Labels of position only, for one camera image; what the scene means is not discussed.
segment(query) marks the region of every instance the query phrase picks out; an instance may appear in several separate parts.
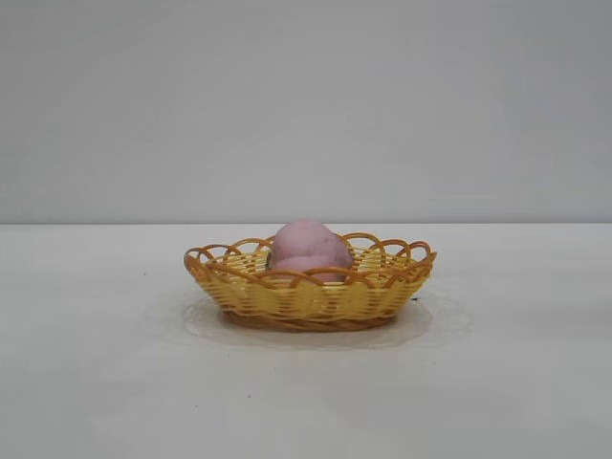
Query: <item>white backdrop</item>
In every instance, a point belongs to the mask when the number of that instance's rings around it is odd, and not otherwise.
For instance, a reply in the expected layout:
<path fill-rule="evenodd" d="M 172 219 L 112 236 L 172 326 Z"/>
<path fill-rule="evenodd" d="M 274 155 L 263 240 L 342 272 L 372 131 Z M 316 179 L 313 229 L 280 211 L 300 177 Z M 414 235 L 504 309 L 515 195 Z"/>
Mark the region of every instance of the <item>white backdrop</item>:
<path fill-rule="evenodd" d="M 610 222 L 610 17 L 2 0 L 0 223 Z"/>

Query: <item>pink ball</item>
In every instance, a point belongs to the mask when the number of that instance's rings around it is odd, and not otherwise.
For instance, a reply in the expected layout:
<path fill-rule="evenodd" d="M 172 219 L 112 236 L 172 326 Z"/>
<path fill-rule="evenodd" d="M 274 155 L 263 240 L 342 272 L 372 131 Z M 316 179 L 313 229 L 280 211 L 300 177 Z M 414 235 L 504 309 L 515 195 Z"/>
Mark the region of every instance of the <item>pink ball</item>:
<path fill-rule="evenodd" d="M 270 267 L 273 270 L 304 272 L 312 268 L 350 269 L 353 257 L 342 239 L 325 225 L 298 220 L 281 228 L 273 241 Z M 341 274 L 318 274 L 326 282 L 341 281 Z"/>

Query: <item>basket rim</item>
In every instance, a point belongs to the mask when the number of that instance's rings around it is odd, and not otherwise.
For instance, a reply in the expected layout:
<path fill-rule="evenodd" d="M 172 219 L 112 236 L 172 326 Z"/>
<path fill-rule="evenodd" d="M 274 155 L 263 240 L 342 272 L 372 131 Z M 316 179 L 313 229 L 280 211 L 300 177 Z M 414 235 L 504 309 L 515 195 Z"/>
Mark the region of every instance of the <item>basket rim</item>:
<path fill-rule="evenodd" d="M 319 287 L 333 288 L 333 287 L 343 287 L 349 286 L 354 283 L 363 283 L 367 286 L 368 289 L 388 289 L 393 283 L 397 280 L 403 278 L 405 280 L 409 280 L 409 274 L 416 269 L 420 268 L 428 268 L 430 271 L 433 266 L 433 262 L 436 259 L 437 252 L 432 251 L 429 244 L 425 241 L 415 241 L 412 243 L 407 243 L 403 239 L 386 239 L 381 240 L 374 234 L 366 233 L 366 232 L 350 232 L 344 235 L 337 234 L 337 236 L 342 239 L 342 241 L 349 247 L 349 249 L 355 251 L 367 251 L 373 249 L 379 249 L 382 254 L 382 259 L 384 260 L 387 256 L 391 257 L 402 257 L 405 255 L 406 258 L 413 260 L 408 264 L 408 266 L 404 268 L 396 268 L 394 266 L 384 266 L 383 268 L 379 268 L 377 270 L 358 272 L 356 270 L 347 270 L 345 268 L 339 267 L 321 267 L 321 268 L 313 268 L 311 270 L 305 272 L 297 272 L 297 271 L 280 271 L 280 270 L 268 270 L 261 273 L 247 273 L 243 270 L 235 269 L 232 266 L 227 265 L 227 261 L 230 257 L 233 256 L 241 256 L 241 255 L 254 255 L 259 254 L 261 252 L 266 252 L 266 248 L 270 249 L 273 245 L 274 236 L 270 236 L 266 239 L 260 239 L 256 237 L 249 237 L 246 239 L 241 239 L 240 241 L 227 245 L 227 244 L 208 244 L 203 247 L 194 247 L 185 252 L 184 255 L 184 264 L 187 271 L 196 279 L 199 280 L 199 276 L 197 273 L 203 274 L 205 280 L 210 280 L 211 276 L 215 278 L 231 283 L 231 281 L 224 279 L 222 276 L 218 275 L 217 272 L 221 273 L 229 273 L 238 277 L 244 278 L 246 281 L 251 283 L 257 283 L 262 285 L 263 287 L 271 290 L 277 289 L 293 289 L 296 288 L 301 282 L 310 282 Z M 358 246 L 353 246 L 350 243 L 351 239 L 369 239 L 373 242 L 373 244 L 369 248 L 363 248 Z M 241 251 L 239 248 L 246 244 L 257 244 L 257 247 L 254 251 Z M 397 253 L 388 253 L 385 250 L 387 246 L 401 246 L 402 249 Z M 210 250 L 212 249 L 226 249 L 226 253 L 219 256 L 214 256 Z M 413 249 L 421 248 L 426 251 L 426 256 L 421 260 L 414 260 L 411 256 L 411 251 Z M 204 255 L 208 261 L 202 263 L 201 256 Z M 346 276 L 343 282 L 324 282 L 316 277 L 315 274 L 318 273 L 341 273 Z M 382 286 L 375 285 L 368 276 L 373 275 L 386 275 L 389 276 L 388 281 Z M 281 285 L 274 285 L 265 280 L 266 277 L 271 277 L 275 275 L 283 275 L 290 276 L 291 282 L 289 284 L 283 283 Z"/>

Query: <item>oval basket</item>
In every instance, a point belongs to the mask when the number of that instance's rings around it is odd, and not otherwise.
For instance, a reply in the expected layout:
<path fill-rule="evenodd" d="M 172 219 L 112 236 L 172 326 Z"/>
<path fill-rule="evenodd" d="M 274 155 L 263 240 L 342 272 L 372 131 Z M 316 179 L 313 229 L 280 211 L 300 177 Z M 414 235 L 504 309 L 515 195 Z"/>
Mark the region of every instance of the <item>oval basket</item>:
<path fill-rule="evenodd" d="M 423 286 L 436 258 L 436 252 L 423 241 L 381 241 L 363 232 L 339 237 L 355 260 L 350 270 L 268 271 L 273 237 L 190 249 L 185 266 L 234 323 L 250 328 L 336 332 L 386 324 Z M 358 239 L 371 244 L 354 246 L 352 242 Z M 417 249 L 425 251 L 420 260 L 413 258 Z M 342 273 L 345 279 L 323 282 L 314 277 L 317 273 Z"/>

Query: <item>white table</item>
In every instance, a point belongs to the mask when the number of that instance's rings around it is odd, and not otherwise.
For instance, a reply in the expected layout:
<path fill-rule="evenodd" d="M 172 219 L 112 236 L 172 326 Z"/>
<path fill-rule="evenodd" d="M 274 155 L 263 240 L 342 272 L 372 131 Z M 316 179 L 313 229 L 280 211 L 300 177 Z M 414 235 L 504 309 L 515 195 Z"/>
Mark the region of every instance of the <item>white table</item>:
<path fill-rule="evenodd" d="M 395 325 L 225 325 L 184 251 L 278 228 L 0 227 L 0 457 L 612 457 L 612 225 L 333 225 L 439 252 Z"/>

